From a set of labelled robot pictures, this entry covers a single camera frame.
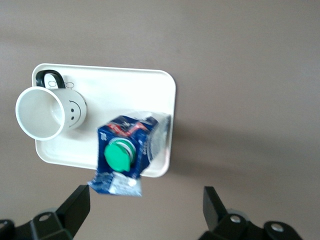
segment table surface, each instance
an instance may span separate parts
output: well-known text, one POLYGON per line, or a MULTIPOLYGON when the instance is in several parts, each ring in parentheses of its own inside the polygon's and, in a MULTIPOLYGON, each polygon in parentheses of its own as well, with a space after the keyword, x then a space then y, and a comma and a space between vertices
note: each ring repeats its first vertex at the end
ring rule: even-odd
POLYGON ((320 2, 4 0, 0 7, 0 218, 58 207, 94 170, 48 164, 15 104, 41 63, 156 69, 177 86, 171 164, 143 197, 91 192, 75 236, 190 239, 206 231, 203 187, 259 227, 317 239, 320 2))

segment black handle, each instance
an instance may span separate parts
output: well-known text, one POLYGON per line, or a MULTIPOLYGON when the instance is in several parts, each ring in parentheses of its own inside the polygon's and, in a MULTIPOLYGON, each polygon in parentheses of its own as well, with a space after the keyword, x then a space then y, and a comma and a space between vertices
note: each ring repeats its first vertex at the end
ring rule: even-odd
POLYGON ((58 86, 59 89, 65 89, 66 85, 64 82, 64 79, 62 78, 61 74, 55 70, 42 70, 39 71, 36 75, 35 75, 35 82, 36 85, 38 87, 46 87, 45 85, 45 75, 46 74, 50 74, 54 77, 56 84, 58 86))

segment tray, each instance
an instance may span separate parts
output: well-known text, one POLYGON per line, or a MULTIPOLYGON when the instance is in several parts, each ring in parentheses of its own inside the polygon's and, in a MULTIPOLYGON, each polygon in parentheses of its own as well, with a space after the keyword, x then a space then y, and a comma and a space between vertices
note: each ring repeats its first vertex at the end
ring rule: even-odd
MULTIPOLYGON (((176 84, 162 70, 62 65, 43 63, 32 73, 41 70, 58 71, 67 88, 80 93, 87 104, 84 123, 48 141, 35 141, 39 157, 51 164, 85 169, 96 169, 98 162, 97 129, 119 115, 135 111, 161 112, 171 116, 166 148, 151 162, 141 175, 160 177, 170 165, 170 153, 175 111, 176 84)), ((46 86, 56 83, 45 77, 46 86)))

